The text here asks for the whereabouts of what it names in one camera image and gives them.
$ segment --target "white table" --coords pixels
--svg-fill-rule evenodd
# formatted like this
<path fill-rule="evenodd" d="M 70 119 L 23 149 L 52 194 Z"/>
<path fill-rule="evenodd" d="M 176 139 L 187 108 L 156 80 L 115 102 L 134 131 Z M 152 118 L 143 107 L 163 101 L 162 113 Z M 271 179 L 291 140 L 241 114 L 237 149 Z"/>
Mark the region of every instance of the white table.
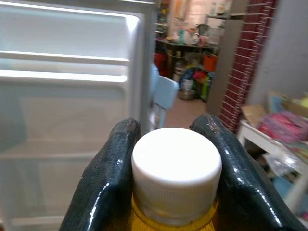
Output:
<path fill-rule="evenodd" d="M 254 127 L 250 126 L 247 121 L 241 120 L 240 129 L 237 135 L 238 140 L 244 147 L 246 140 L 251 141 L 255 145 L 270 153 L 282 163 L 292 167 L 300 176 L 296 179 L 288 195 L 284 199 L 286 205 L 292 213 L 296 213 L 303 196 L 308 187 L 308 165 L 300 158 L 294 155 L 283 144 L 265 135 Z"/>

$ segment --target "wooden table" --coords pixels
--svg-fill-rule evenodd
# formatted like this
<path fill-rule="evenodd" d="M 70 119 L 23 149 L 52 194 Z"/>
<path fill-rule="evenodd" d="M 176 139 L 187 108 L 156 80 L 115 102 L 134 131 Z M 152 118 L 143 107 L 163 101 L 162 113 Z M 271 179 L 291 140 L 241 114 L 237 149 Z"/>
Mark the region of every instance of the wooden table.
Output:
<path fill-rule="evenodd" d="M 182 58 L 185 52 L 194 52 L 194 53 L 202 53 L 204 51 L 212 52 L 214 45 L 207 44 L 204 47 L 201 46 L 194 46 L 194 45 L 186 45 L 186 44 L 179 44 L 174 42 L 169 42 L 165 39 L 156 39 L 156 49 L 164 47 L 168 50 L 171 50 L 171 67 L 168 73 L 168 78 L 172 79 L 174 73 L 175 62 L 177 59 L 177 52 L 181 52 Z"/>

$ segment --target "yellow bottle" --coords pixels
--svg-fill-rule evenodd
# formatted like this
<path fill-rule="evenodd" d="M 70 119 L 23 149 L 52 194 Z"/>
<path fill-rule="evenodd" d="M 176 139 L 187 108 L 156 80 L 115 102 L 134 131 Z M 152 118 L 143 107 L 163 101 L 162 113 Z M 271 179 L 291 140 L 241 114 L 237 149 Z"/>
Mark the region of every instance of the yellow bottle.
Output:
<path fill-rule="evenodd" d="M 183 128 L 152 131 L 132 153 L 132 231 L 214 231 L 217 148 Z"/>

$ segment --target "yellow liquid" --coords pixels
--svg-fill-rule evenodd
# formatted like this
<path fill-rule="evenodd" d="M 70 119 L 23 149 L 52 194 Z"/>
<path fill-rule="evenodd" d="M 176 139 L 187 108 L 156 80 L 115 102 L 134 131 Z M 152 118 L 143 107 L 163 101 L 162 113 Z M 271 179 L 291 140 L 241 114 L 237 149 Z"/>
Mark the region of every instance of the yellow liquid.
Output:
<path fill-rule="evenodd" d="M 132 226 L 131 231 L 215 231 L 212 217 L 217 209 L 217 201 L 214 201 L 209 211 L 196 222 L 181 227 L 165 226 L 148 219 L 136 206 L 132 199 Z"/>

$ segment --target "floor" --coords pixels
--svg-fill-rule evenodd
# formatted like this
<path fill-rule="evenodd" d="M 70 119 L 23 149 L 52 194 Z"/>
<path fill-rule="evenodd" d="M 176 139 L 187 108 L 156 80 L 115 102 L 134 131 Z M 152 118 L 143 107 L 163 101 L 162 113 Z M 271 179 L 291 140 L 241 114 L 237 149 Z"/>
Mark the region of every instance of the floor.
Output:
<path fill-rule="evenodd" d="M 206 111 L 206 103 L 202 100 L 176 99 L 172 109 L 167 111 L 164 127 L 189 128 L 199 115 Z"/>

